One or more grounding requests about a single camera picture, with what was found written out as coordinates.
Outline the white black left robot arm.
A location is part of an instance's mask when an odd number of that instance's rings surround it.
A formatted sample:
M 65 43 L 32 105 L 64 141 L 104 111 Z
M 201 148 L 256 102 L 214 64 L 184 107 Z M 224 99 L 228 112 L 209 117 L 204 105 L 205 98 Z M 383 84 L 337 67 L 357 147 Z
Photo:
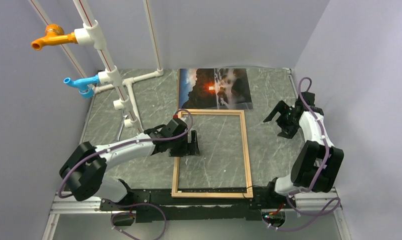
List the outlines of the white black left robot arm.
M 110 169 L 141 157 L 168 152 L 171 157 L 198 156 L 197 132 L 174 116 L 168 124 L 149 128 L 137 136 L 104 145 L 81 143 L 59 171 L 61 192 L 70 190 L 70 197 L 81 202 L 90 197 L 108 199 L 120 210 L 132 205 L 133 191 L 122 179 L 105 176 Z

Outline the light wooden picture frame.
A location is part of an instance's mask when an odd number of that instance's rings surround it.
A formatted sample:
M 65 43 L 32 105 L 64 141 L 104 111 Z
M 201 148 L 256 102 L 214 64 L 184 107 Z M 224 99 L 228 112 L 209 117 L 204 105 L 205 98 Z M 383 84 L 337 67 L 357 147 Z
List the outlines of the light wooden picture frame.
M 180 118 L 182 116 L 193 116 L 193 115 L 205 115 L 205 116 L 238 116 L 240 120 L 241 127 L 241 143 L 244 157 L 244 171 L 245 171 L 245 181 L 246 187 L 244 192 L 183 192 L 178 190 L 178 173 L 179 173 L 179 160 L 180 158 L 176 157 L 174 159 L 174 169 L 173 169 L 173 181 L 172 181 L 172 189 L 171 196 L 173 198 L 204 198 L 204 199 L 243 199 L 243 198 L 252 198 L 253 190 L 252 190 L 252 177 L 251 177 L 251 167 L 250 167 L 250 159 L 249 159 L 249 149 L 248 149 L 248 140 L 247 140 L 247 130 L 246 130 L 246 121 L 245 121 L 245 113 L 243 110 L 225 110 L 225 109 L 180 109 L 176 113 L 176 115 Z

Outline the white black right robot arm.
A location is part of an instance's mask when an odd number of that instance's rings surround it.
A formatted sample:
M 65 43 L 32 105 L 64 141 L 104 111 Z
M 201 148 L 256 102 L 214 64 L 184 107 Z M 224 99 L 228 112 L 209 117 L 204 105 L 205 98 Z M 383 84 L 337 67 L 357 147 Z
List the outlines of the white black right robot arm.
M 264 122 L 269 122 L 279 114 L 276 123 L 281 132 L 278 136 L 292 139 L 298 130 L 302 130 L 305 140 L 291 172 L 268 183 L 264 201 L 271 208 L 281 204 L 284 196 L 301 192 L 327 193 L 334 185 L 344 152 L 328 137 L 323 123 L 324 112 L 315 106 L 314 101 L 315 94 L 304 91 L 293 106 L 279 101 L 264 119 Z

